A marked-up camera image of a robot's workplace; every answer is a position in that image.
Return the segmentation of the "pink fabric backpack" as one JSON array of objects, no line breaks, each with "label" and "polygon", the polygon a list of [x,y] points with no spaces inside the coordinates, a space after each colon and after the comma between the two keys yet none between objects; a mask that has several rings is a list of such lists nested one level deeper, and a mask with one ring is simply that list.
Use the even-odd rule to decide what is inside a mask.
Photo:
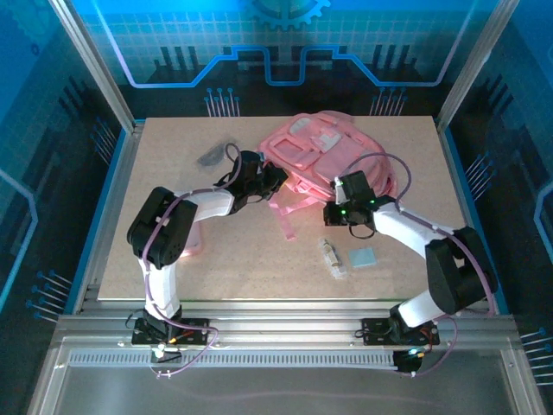
[{"label": "pink fabric backpack", "polygon": [[286,240],[296,235],[287,216],[314,204],[335,200],[331,182],[362,170],[377,196],[397,195],[397,177],[385,149],[361,131],[352,116],[334,111],[300,113],[274,130],[257,147],[266,162],[285,170],[285,186],[304,199],[284,206],[269,202]]}]

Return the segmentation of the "white pink-edged notebook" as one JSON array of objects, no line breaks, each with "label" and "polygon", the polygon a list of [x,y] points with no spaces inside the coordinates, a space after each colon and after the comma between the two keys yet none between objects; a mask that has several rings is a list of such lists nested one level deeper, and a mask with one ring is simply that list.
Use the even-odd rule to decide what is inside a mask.
[{"label": "white pink-edged notebook", "polygon": [[184,250],[181,253],[180,258],[194,256],[199,254],[202,250],[202,237],[201,237],[201,226],[199,222],[195,222],[188,234],[188,239],[185,245]]}]

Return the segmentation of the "light blue sticky note pad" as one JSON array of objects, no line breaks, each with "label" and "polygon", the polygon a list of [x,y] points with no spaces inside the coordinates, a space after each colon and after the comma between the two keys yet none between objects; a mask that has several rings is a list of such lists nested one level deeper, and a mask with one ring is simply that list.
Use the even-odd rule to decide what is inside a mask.
[{"label": "light blue sticky note pad", "polygon": [[375,252],[370,247],[350,250],[348,258],[352,268],[372,266],[378,262]]}]

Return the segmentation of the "clear plastic stationery packet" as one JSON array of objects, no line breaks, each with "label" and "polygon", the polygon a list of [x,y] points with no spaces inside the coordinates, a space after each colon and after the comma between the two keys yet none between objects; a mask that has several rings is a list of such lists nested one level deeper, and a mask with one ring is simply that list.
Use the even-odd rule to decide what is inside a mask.
[{"label": "clear plastic stationery packet", "polygon": [[320,239],[319,247],[321,249],[323,261],[333,278],[337,280],[345,279],[347,275],[346,266],[333,244],[327,239]]}]

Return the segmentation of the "blue table edge strip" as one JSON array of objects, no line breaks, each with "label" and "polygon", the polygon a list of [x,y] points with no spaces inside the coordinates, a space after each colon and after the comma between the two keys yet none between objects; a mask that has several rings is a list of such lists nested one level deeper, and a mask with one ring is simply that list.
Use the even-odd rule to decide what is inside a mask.
[{"label": "blue table edge strip", "polygon": [[71,315],[74,312],[74,307],[78,300],[79,290],[85,278],[86,267],[88,265],[88,262],[92,253],[94,240],[96,239],[96,236],[98,233],[100,220],[102,218],[104,207],[107,201],[107,196],[111,188],[113,177],[115,175],[116,168],[118,166],[119,158],[121,156],[121,152],[125,145],[126,138],[127,138],[127,133],[124,130],[121,130],[118,136],[118,142],[116,143],[116,147],[114,150],[111,163],[106,173],[103,187],[99,195],[98,203],[96,205],[94,215],[92,217],[92,222],[89,227],[88,234],[86,236],[86,241],[83,247],[83,251],[79,258],[79,263],[73,278],[73,283],[70,288],[64,310],[62,312],[63,315]]},{"label": "blue table edge strip", "polygon": [[505,294],[502,290],[500,281],[500,274],[494,263],[492,252],[487,244],[486,235],[481,225],[480,217],[478,215],[476,205],[472,194],[469,189],[468,181],[465,176],[465,170],[461,163],[461,157],[459,151],[456,148],[453,135],[450,129],[447,127],[443,132],[439,132],[438,136],[442,143],[442,149],[449,169],[452,182],[454,184],[455,193],[461,208],[461,212],[465,222],[473,227],[480,236],[486,255],[489,259],[492,270],[498,280],[498,289],[494,294],[494,302],[496,307],[496,313],[500,315],[509,315],[509,307],[505,300]]}]

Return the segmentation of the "grey metal lower panel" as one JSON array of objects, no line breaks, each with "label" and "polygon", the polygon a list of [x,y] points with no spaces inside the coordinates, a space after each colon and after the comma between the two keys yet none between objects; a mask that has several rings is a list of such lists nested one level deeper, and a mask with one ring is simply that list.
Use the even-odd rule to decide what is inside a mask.
[{"label": "grey metal lower panel", "polygon": [[24,415],[553,415],[518,350],[411,378],[363,367],[194,367],[159,380],[103,348],[51,350]]}]

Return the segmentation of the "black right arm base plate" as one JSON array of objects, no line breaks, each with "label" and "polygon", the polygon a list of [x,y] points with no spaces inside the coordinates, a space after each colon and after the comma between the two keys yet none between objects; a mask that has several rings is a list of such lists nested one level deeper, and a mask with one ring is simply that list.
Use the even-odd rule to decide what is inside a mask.
[{"label": "black right arm base plate", "polygon": [[434,323],[426,322],[411,328],[392,316],[362,319],[354,336],[365,346],[434,346],[441,342]]}]

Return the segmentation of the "aluminium front rail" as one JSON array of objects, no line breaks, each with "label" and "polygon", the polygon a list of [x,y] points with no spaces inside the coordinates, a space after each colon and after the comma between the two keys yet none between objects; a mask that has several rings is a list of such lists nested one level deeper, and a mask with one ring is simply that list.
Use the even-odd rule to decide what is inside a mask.
[{"label": "aluminium front rail", "polygon": [[[182,303],[187,318],[207,318],[218,329],[219,348],[347,349],[360,348],[353,333],[364,318],[384,318],[392,301],[370,300],[251,300],[190,301]],[[127,316],[139,309],[131,301],[85,301],[80,313],[60,316],[55,332],[67,339],[130,343]],[[455,342],[460,350],[507,349],[519,346],[512,316],[488,317],[478,303],[454,320],[441,320],[438,329],[442,348]]]}]

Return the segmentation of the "blue printed back enclosure panel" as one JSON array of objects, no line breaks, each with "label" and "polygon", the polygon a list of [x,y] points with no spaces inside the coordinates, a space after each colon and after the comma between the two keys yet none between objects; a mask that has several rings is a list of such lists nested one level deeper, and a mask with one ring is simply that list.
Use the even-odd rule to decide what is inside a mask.
[{"label": "blue printed back enclosure panel", "polygon": [[438,112],[484,0],[71,0],[137,118]]}]

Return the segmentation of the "blue printed enclosure panel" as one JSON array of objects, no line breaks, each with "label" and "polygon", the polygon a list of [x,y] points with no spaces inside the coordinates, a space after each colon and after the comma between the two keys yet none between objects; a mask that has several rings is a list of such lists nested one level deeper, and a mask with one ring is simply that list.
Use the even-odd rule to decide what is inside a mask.
[{"label": "blue printed enclosure panel", "polygon": [[122,135],[49,0],[0,0],[0,415],[26,415]]},{"label": "blue printed enclosure panel", "polygon": [[553,0],[476,4],[492,46],[448,128],[463,165],[489,169],[473,179],[474,212],[553,415]]},{"label": "blue printed enclosure panel", "polygon": [[137,118],[438,112],[484,0],[71,0]]}]

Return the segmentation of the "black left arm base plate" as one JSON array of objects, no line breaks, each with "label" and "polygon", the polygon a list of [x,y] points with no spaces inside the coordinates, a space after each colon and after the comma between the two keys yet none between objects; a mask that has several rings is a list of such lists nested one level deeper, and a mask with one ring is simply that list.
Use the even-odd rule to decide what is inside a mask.
[{"label": "black left arm base plate", "polygon": [[197,326],[199,329],[184,329],[167,325],[165,322],[149,322],[141,317],[137,318],[131,333],[133,346],[206,346],[208,319],[182,319],[180,324]]}]

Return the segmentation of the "blue printed right enclosure panel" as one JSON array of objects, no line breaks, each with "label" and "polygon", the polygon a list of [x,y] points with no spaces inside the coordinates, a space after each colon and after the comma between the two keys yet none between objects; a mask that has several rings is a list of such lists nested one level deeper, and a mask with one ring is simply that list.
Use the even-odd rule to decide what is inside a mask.
[{"label": "blue printed right enclosure panel", "polygon": [[492,46],[448,128],[463,165],[489,169],[473,179],[474,212],[553,415],[553,0],[476,4]]}]

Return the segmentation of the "aluminium frame post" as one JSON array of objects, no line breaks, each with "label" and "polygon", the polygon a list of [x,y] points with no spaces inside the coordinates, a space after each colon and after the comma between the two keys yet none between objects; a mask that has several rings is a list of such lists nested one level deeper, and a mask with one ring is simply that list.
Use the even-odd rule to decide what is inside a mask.
[{"label": "aluminium frame post", "polygon": [[436,119],[436,130],[445,132],[450,122],[466,98],[470,88],[488,61],[493,48],[511,20],[520,0],[498,0],[480,36],[474,44],[459,76],[455,80]]},{"label": "aluminium frame post", "polygon": [[128,134],[139,132],[144,122],[135,120],[123,94],[72,2],[70,0],[48,0],[48,2],[121,127]]}]

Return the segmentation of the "blue printed left enclosure panel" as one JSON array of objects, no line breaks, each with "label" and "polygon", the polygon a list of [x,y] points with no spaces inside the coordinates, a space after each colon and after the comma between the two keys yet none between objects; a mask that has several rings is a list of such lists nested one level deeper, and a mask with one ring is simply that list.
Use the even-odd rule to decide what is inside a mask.
[{"label": "blue printed left enclosure panel", "polygon": [[26,415],[122,135],[49,0],[0,0],[0,415]]}]

